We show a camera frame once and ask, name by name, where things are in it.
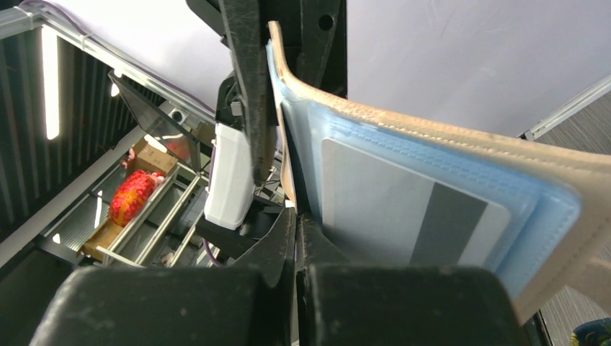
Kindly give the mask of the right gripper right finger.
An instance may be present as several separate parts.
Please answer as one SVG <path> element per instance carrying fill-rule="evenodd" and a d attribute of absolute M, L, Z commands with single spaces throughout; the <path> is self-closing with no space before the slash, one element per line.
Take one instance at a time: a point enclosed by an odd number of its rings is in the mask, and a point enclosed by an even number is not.
<path fill-rule="evenodd" d="M 526 345 L 500 281 L 478 267 L 363 265 L 309 216 L 296 226 L 302 345 Z"/>

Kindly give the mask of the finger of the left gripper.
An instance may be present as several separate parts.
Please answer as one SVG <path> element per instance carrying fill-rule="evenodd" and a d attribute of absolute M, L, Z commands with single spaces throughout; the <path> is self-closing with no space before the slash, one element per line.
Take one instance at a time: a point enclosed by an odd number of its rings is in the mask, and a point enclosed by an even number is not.
<path fill-rule="evenodd" d="M 261 186 L 272 166 L 276 141 L 263 16 L 258 1 L 226 0 L 219 4 L 244 106 L 254 184 Z"/>
<path fill-rule="evenodd" d="M 288 25 L 299 36 L 295 75 L 312 87 L 345 98 L 348 92 L 346 1 L 287 1 L 286 8 L 297 14 Z"/>

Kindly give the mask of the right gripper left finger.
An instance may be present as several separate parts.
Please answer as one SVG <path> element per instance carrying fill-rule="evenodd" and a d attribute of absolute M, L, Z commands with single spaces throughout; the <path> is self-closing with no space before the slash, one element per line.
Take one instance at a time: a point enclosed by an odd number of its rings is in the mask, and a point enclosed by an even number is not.
<path fill-rule="evenodd" d="M 227 267 L 73 272 L 33 345 L 289 345 L 296 214 Z"/>

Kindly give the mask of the white card with magnetic stripe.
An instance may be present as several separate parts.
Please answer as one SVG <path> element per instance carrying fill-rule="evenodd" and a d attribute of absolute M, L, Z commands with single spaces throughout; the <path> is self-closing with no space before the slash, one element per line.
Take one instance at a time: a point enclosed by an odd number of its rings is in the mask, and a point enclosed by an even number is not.
<path fill-rule="evenodd" d="M 359 261 L 482 265 L 509 225 L 502 205 L 331 139 L 321 142 L 321 214 Z"/>

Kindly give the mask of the blue card sleeves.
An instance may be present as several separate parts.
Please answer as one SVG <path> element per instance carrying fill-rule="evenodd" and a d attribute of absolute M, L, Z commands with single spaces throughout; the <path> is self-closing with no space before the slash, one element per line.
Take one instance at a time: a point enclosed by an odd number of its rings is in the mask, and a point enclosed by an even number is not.
<path fill-rule="evenodd" d="M 509 225 L 482 267 L 500 279 L 511 298 L 542 267 L 581 212 L 581 198 L 566 185 L 465 154 L 392 134 L 333 111 L 331 139 L 447 185 L 498 203 L 511 214 Z"/>

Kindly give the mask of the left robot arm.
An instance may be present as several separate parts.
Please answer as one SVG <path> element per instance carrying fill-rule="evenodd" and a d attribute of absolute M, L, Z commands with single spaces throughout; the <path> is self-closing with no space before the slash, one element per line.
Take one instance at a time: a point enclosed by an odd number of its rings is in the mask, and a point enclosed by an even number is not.
<path fill-rule="evenodd" d="M 216 106 L 206 218 L 234 229 L 282 155 L 299 213 L 323 219 L 322 140 L 347 96 L 345 1 L 190 1 L 221 37 L 233 69 Z"/>

